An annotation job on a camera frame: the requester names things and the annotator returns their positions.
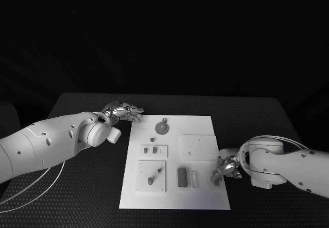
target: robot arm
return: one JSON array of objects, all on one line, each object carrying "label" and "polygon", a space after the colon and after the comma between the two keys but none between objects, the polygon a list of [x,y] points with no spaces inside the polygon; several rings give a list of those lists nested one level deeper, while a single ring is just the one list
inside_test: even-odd
[{"label": "robot arm", "polygon": [[114,103],[105,106],[104,112],[42,120],[0,139],[0,183],[58,165],[105,140],[117,142],[121,131],[113,125],[120,118],[139,122],[144,110],[127,103]]},{"label": "robot arm", "polygon": [[224,175],[237,177],[241,165],[254,186],[270,189],[274,184],[290,181],[299,189],[329,198],[328,164],[326,152],[300,149],[287,153],[277,139],[255,137],[240,149],[219,151],[211,180],[218,185]]}]

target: black table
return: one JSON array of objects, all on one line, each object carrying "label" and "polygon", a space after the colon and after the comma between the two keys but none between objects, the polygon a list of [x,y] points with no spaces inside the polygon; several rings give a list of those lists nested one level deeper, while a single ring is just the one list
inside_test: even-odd
[{"label": "black table", "polygon": [[[100,111],[114,100],[143,107],[144,114],[209,115],[219,149],[240,147],[264,134],[299,140],[273,98],[64,93],[49,118]],[[30,205],[0,214],[0,227],[329,227],[329,199],[290,183],[270,190],[257,188],[244,172],[241,180],[225,178],[231,211],[118,209],[131,123],[121,121],[116,127],[123,131],[117,143],[104,142],[68,160],[52,189]],[[61,165],[51,169],[2,210],[29,202],[45,191],[59,169]],[[42,173],[16,177],[3,199]]]}]

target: white platform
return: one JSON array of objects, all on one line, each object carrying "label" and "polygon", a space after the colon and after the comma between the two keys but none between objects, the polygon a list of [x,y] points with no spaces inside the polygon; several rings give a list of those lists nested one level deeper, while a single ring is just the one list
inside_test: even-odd
[{"label": "white platform", "polygon": [[[167,119],[169,132],[159,135],[154,126],[163,118]],[[231,209],[225,183],[215,187],[209,179],[217,160],[183,161],[182,135],[214,135],[211,116],[144,115],[142,122],[131,124],[121,209]],[[167,158],[140,158],[140,145],[167,145]],[[165,193],[136,192],[139,161],[165,161]],[[189,188],[178,187],[178,168],[188,169]],[[196,189],[191,185],[191,172],[196,173]]]}]

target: black background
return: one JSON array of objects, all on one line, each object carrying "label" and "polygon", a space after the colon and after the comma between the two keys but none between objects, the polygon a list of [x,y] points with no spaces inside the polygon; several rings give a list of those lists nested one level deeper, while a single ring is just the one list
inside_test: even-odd
[{"label": "black background", "polygon": [[64,92],[266,96],[305,144],[329,149],[325,3],[2,10],[0,100],[22,128]]}]

